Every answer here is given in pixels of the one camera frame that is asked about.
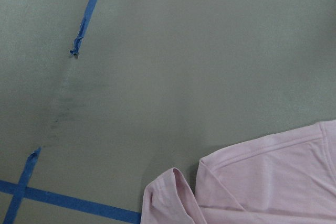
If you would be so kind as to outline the pink Snoopy t-shirt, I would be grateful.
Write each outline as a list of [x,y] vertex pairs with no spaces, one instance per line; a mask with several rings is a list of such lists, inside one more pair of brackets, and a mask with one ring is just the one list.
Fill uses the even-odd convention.
[[335,223],[335,121],[222,148],[195,189],[171,168],[144,190],[142,223]]

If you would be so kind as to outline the blue tape line lengthwise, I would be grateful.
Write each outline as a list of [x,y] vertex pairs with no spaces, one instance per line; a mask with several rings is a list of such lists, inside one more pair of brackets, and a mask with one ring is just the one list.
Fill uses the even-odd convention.
[[[82,43],[82,40],[85,36],[86,30],[88,28],[92,13],[95,9],[97,0],[89,0],[88,4],[86,6],[81,24],[80,24],[80,29],[78,31],[77,37],[73,41],[73,49],[70,51],[70,53],[78,58],[79,55],[79,49]],[[25,196],[25,191],[28,186],[29,180],[32,176],[32,173],[34,171],[35,165],[38,161],[39,154],[41,151],[41,147],[38,149],[34,150],[28,157],[24,166],[24,169],[21,173],[21,176],[19,178],[18,183],[16,184],[14,191],[13,191],[13,196],[10,201],[10,204],[8,206],[8,210],[6,212],[5,218],[3,223],[5,224],[10,224],[14,223],[15,218],[17,216],[17,212],[20,208],[20,205],[22,203],[22,200]]]

